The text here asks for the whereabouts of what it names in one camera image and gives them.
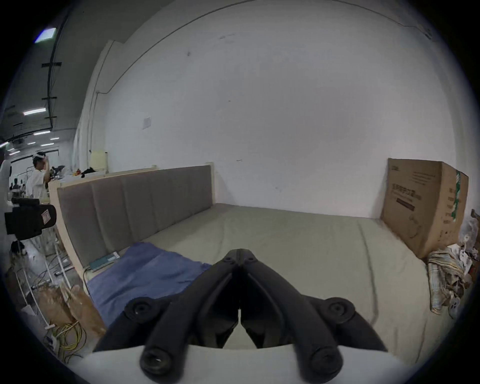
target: person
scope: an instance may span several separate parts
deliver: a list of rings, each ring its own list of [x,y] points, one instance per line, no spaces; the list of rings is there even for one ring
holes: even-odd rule
[[[37,152],[33,155],[34,170],[32,176],[27,180],[25,192],[28,197],[40,199],[40,202],[48,198],[46,184],[50,181],[50,170],[48,157],[44,152]]]

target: white shirt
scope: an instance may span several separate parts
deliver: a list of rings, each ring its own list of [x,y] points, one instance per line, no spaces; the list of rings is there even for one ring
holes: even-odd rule
[[[40,199],[40,202],[48,198],[45,183],[43,182],[44,175],[45,171],[34,169],[25,186],[26,195],[32,196],[34,199]]]

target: bed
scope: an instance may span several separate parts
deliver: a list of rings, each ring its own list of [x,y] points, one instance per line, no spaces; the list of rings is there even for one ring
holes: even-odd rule
[[[208,264],[247,248],[300,293],[350,300],[406,363],[428,357],[453,325],[446,311],[430,312],[425,263],[381,220],[216,203],[212,175],[210,164],[51,185],[79,275],[101,278],[85,274],[90,261],[139,241]],[[225,348],[254,346],[235,331]]]

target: wall switch plate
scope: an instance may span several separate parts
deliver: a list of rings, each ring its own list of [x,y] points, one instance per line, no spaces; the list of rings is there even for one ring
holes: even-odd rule
[[[142,129],[148,128],[152,125],[152,118],[150,116],[144,119],[144,127]]]

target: bed frame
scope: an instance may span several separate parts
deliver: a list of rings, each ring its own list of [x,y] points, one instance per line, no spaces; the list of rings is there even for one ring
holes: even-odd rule
[[[89,264],[215,203],[213,163],[109,173],[48,184],[57,228],[79,276]]]

